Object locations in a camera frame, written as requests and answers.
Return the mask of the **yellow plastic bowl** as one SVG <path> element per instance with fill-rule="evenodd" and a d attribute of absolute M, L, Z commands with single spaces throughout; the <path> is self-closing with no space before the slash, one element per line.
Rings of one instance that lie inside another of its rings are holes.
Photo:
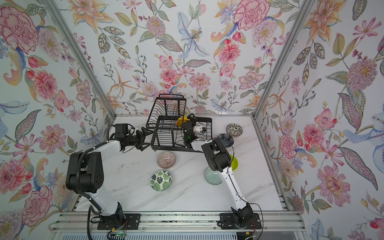
<path fill-rule="evenodd" d="M 183 116 L 177 119 L 176 125 L 177 127 L 181 128 L 185 123 L 189 122 L 191 120 L 188 116 Z"/>

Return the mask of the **black wire dish rack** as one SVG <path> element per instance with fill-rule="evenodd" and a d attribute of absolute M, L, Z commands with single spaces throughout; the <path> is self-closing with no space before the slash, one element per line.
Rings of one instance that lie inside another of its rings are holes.
<path fill-rule="evenodd" d="M 154 151 L 201 152 L 213 138 L 212 119 L 187 114 L 182 95 L 159 94 L 150 111 L 146 128 L 153 131 Z"/>

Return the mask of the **pale mint green bowl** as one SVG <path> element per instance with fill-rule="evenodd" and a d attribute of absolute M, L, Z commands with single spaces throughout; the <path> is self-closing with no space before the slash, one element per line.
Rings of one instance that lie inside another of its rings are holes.
<path fill-rule="evenodd" d="M 213 171 L 210 167 L 206 168 L 204 172 L 205 180 L 211 184 L 211 185 L 220 185 L 222 183 L 222 180 L 218 173 Z"/>

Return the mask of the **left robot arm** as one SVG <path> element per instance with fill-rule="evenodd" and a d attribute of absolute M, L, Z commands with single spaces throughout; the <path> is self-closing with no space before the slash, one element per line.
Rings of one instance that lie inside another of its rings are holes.
<path fill-rule="evenodd" d="M 135 129 L 130 124 L 116 124 L 115 132 L 104 142 L 87 150 L 70 155 L 66 175 L 66 188 L 86 198 L 89 212 L 108 227 L 119 227 L 127 220 L 120 203 L 114 200 L 104 187 L 103 161 L 123 152 L 126 147 L 144 151 L 149 144 L 146 137 L 153 131 L 142 127 Z"/>

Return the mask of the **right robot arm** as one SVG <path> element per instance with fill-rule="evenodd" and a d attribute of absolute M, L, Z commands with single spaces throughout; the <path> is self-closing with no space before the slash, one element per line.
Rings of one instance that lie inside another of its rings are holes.
<path fill-rule="evenodd" d="M 232 168 L 232 158 L 219 138 L 209 140 L 200 137 L 207 130 L 200 122 L 188 118 L 182 121 L 183 140 L 187 147 L 195 152 L 203 153 L 210 169 L 217 173 L 223 184 L 226 186 L 227 193 L 231 201 L 234 222 L 244 228 L 253 216 L 253 209 L 248 203 L 234 177 Z"/>

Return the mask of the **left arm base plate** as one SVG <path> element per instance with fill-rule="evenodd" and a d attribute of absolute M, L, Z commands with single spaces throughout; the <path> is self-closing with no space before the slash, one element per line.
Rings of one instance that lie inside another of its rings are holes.
<path fill-rule="evenodd" d="M 140 224 L 140 214 L 122 214 L 101 216 L 101 221 L 98 223 L 98 230 L 138 230 Z"/>

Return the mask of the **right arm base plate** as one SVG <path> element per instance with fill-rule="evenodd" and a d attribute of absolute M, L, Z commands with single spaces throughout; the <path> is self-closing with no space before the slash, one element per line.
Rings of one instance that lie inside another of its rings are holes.
<path fill-rule="evenodd" d="M 222 230 L 261 230 L 262 221 L 259 214 L 253 213 L 249 219 L 241 220 L 233 213 L 219 214 L 217 226 Z"/>

